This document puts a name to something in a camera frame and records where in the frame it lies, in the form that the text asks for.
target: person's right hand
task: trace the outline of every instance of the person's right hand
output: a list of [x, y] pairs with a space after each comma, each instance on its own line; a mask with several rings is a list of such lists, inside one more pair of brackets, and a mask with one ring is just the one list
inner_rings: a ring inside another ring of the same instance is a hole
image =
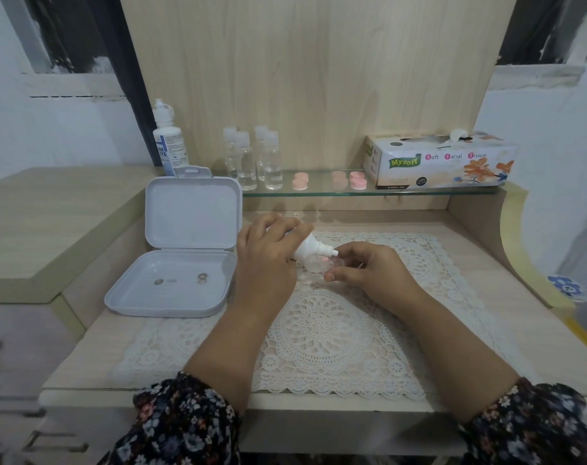
[[345, 281], [359, 287], [397, 316], [428, 297], [390, 246], [354, 241], [336, 250], [345, 266], [326, 271], [325, 281]]

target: white lace doily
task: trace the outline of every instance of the white lace doily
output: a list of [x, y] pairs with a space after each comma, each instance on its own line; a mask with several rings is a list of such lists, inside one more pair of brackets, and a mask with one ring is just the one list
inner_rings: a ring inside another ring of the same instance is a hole
[[[315, 232], [332, 246], [363, 240], [393, 247], [416, 281], [521, 375], [537, 381], [507, 330], [468, 286], [435, 237], [424, 234]], [[111, 380], [142, 388], [173, 376], [219, 320], [149, 319]], [[437, 392], [412, 333], [361, 290], [325, 283], [300, 268], [298, 284], [270, 327], [252, 391], [423, 398]]]

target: floral shirt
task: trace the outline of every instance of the floral shirt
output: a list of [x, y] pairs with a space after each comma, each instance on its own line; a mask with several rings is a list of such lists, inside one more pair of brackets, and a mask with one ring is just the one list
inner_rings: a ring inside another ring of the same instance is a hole
[[[200, 380], [180, 372], [134, 397], [138, 418], [115, 444], [109, 464], [239, 464], [239, 415]], [[507, 394], [459, 426], [462, 463], [587, 464], [586, 403], [560, 384], [520, 379]]]

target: case lid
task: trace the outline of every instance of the case lid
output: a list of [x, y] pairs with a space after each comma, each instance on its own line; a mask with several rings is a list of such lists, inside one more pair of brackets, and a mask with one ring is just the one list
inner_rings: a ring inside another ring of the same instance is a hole
[[242, 188], [209, 168], [188, 166], [145, 189], [145, 238], [155, 248], [229, 249], [242, 227]]

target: dark curtain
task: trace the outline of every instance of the dark curtain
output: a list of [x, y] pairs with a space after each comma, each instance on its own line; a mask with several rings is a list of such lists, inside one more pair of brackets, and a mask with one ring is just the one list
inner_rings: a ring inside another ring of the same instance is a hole
[[97, 29], [102, 35], [121, 89], [132, 106], [138, 128], [140, 128], [142, 138], [147, 144], [153, 165], [162, 166], [156, 141], [153, 138], [156, 121], [151, 111], [147, 88], [142, 81], [140, 66], [134, 52], [130, 30], [125, 22], [121, 1], [87, 0], [87, 3], [95, 19]]

